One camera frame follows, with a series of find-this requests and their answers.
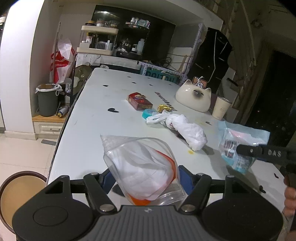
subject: white plastic bag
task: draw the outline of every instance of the white plastic bag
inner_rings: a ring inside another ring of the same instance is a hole
[[[154,205],[168,205],[185,198],[179,185],[178,165],[165,142],[118,136],[101,136],[101,139],[103,158],[131,203],[147,205],[153,201]],[[173,181],[168,194],[166,190]]]
[[[55,67],[53,63],[54,54],[56,55]],[[53,76],[55,84],[63,83],[65,78],[68,78],[70,76],[74,63],[74,54],[75,51],[72,48],[69,39],[60,39],[58,41],[58,51],[52,54],[52,63],[50,65],[50,76],[51,79]]]
[[[35,89],[35,94],[40,91],[40,92],[48,92],[48,91],[56,91],[56,96],[59,95],[59,93],[62,91],[62,87],[60,85],[55,85],[55,84],[41,84],[38,85]]]
[[[178,131],[193,151],[202,149],[207,143],[203,129],[195,123],[189,123],[184,115],[172,114],[163,110],[160,114],[147,117],[146,120],[147,124],[161,123],[171,130]]]

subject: brown stool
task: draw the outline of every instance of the brown stool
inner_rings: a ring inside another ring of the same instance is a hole
[[[16,210],[46,186],[46,177],[33,171],[17,172],[0,187],[0,219],[14,233],[12,217]]]

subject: barcode label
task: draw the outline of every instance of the barcode label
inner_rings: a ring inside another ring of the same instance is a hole
[[[236,150],[237,148],[237,141],[225,140],[224,142],[225,149]]]

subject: gray trash can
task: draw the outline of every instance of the gray trash can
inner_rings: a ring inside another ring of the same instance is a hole
[[[42,84],[36,88],[40,115],[45,117],[55,115],[60,91],[62,87],[55,84]]]

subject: white table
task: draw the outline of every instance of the white table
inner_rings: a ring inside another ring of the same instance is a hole
[[[160,79],[96,68],[67,122],[52,163],[49,182],[61,175],[81,179],[88,173],[105,171],[107,166],[103,160],[104,150],[100,135],[159,138],[170,146],[178,165],[184,165],[192,173],[202,172],[213,179],[225,179],[229,171],[217,151],[219,121],[209,113],[201,113],[178,103],[175,99],[178,88],[178,85]],[[208,139],[206,146],[200,151],[192,152],[187,143],[177,138],[168,128],[147,126],[142,112],[136,111],[126,100],[133,92],[146,96],[154,108],[164,104],[155,93],[159,92],[177,110],[176,113],[184,114],[189,121],[204,129]],[[109,108],[115,108],[119,113],[109,112]],[[274,165],[256,161],[243,178],[255,189],[262,185],[266,191],[262,196],[280,211],[283,210],[285,185],[283,176]],[[117,208],[121,204],[129,204],[127,199],[119,198],[112,192],[109,197]],[[74,195],[74,198],[87,203],[82,195]],[[219,194],[211,195],[210,202],[220,198],[222,196]]]

